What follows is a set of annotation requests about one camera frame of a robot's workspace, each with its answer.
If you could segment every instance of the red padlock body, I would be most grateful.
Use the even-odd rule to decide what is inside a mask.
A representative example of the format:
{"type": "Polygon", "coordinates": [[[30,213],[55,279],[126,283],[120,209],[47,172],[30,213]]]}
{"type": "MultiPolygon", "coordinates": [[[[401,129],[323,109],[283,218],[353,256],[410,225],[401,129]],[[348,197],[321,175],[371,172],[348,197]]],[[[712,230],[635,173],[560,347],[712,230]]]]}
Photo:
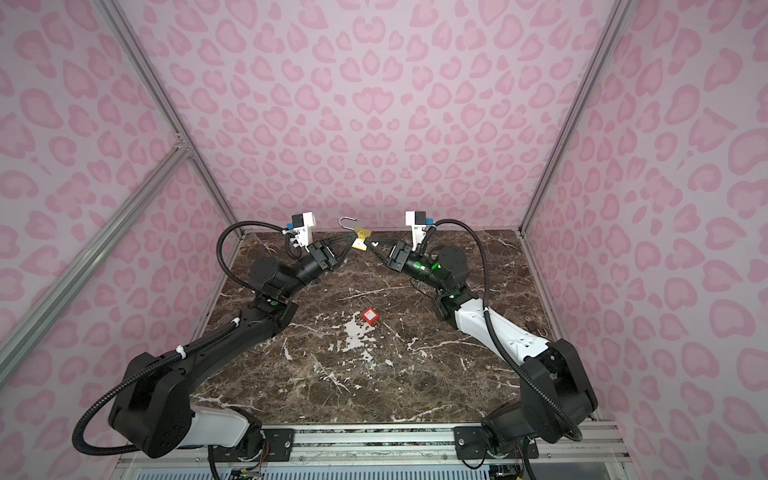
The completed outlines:
{"type": "Polygon", "coordinates": [[[379,319],[379,314],[372,308],[367,309],[362,313],[362,318],[370,325],[373,326],[376,320],[379,319]]]}

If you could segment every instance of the red padlock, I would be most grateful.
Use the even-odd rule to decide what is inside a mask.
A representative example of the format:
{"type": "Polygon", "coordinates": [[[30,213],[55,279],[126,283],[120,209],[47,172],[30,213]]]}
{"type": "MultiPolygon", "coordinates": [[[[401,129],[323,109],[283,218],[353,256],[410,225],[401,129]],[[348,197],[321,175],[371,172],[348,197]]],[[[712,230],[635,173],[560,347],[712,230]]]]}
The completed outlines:
{"type": "MultiPolygon", "coordinates": [[[[366,306],[366,305],[362,301],[362,299],[368,300],[371,303],[371,305],[373,305],[373,302],[371,302],[371,299],[368,298],[367,296],[364,296],[360,298],[360,302],[362,303],[363,306],[366,306]]],[[[370,326],[373,326],[373,324],[376,323],[376,320],[379,319],[379,314],[376,313],[376,311],[372,307],[369,307],[365,312],[362,313],[362,319],[364,319],[370,326]]]]}

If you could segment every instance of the robotic arm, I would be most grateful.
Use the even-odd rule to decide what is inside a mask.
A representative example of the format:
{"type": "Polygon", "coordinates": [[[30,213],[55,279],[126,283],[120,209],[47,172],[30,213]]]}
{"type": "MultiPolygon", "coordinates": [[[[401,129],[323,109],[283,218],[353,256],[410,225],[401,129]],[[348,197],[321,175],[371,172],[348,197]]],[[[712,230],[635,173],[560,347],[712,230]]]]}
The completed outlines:
{"type": "MultiPolygon", "coordinates": [[[[244,223],[247,224],[241,222],[225,230],[219,240],[219,250],[233,227],[244,223]]],[[[433,302],[438,319],[475,337],[504,358],[497,348],[500,345],[514,360],[515,367],[519,366],[524,370],[523,375],[532,379],[532,382],[521,382],[519,401],[498,407],[482,420],[484,451],[506,455],[526,438],[542,437],[554,443],[567,435],[569,428],[562,415],[553,411],[553,402],[574,424],[582,422],[597,408],[594,391],[570,343],[563,339],[550,343],[483,307],[482,300],[466,284],[469,268],[463,249],[443,247],[436,257],[420,253],[425,251],[429,229],[434,229],[424,212],[406,213],[406,224],[412,228],[414,243],[363,239],[355,233],[313,241],[314,223],[309,213],[294,215],[293,223],[286,230],[270,226],[286,234],[293,247],[306,251],[307,255],[293,265],[273,256],[261,257],[253,263],[247,283],[225,268],[238,283],[251,288],[253,302],[245,306],[231,324],[188,346],[179,346],[159,357],[142,353],[131,360],[123,383],[97,401],[75,427],[75,448],[89,455],[140,449],[149,457],[157,458],[185,445],[222,445],[236,448],[241,458],[256,456],[264,441],[258,419],[247,412],[191,408],[189,395],[229,361],[282,332],[298,308],[291,297],[323,273],[337,269],[353,244],[360,242],[389,269],[435,288],[437,294],[433,302]],[[489,332],[485,311],[490,314],[492,330],[500,343],[496,343],[489,332]],[[552,399],[550,403],[542,399],[542,392],[552,399]],[[82,438],[90,418],[111,398],[115,401],[109,424],[135,447],[100,449],[88,445],[82,438]]]]}

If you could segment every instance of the marble surface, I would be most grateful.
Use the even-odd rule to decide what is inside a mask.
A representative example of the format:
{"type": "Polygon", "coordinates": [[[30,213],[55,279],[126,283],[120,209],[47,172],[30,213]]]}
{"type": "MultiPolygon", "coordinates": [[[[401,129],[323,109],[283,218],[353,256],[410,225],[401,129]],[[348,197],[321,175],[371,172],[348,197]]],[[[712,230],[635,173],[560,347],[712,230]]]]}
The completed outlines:
{"type": "MultiPolygon", "coordinates": [[[[409,239],[410,232],[373,236],[409,239]]],[[[491,307],[521,326],[535,321],[551,338],[515,234],[480,236],[491,267],[491,307]]],[[[472,269],[468,285],[481,296],[480,255],[472,238],[439,231],[430,247],[438,245],[465,249],[472,269]]],[[[263,255],[293,263],[278,233],[251,233],[233,272],[247,278],[251,263],[263,255]]],[[[423,284],[419,288],[434,293],[423,284]]],[[[372,253],[352,250],[341,268],[293,298],[300,307],[286,330],[212,376],[192,400],[244,407],[265,423],[474,422],[515,400],[519,378],[482,344],[437,320],[423,293],[372,253]],[[370,303],[381,316],[374,327],[360,316],[370,303]]],[[[228,280],[208,329],[229,321],[252,298],[228,280]]]]}

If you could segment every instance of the side wall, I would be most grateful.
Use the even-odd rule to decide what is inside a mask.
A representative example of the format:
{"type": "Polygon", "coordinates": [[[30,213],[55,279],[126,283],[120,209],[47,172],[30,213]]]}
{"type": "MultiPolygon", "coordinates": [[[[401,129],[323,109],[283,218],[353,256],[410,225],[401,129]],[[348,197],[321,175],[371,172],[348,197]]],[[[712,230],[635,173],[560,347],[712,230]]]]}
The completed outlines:
{"type": "Polygon", "coordinates": [[[120,2],[242,219],[516,227],[613,0],[120,2]]]}
{"type": "MultiPolygon", "coordinates": [[[[40,345],[0,391],[0,477],[95,480],[117,457],[86,457],[71,434],[82,413],[120,382],[127,362],[189,342],[219,276],[225,227],[183,164],[40,345]]],[[[102,409],[95,445],[124,445],[102,409]]]]}
{"type": "Polygon", "coordinates": [[[4,2],[0,45],[2,344],[175,140],[88,0],[4,2]]]}
{"type": "Polygon", "coordinates": [[[640,3],[528,239],[643,478],[768,475],[768,3],[640,3]]]}

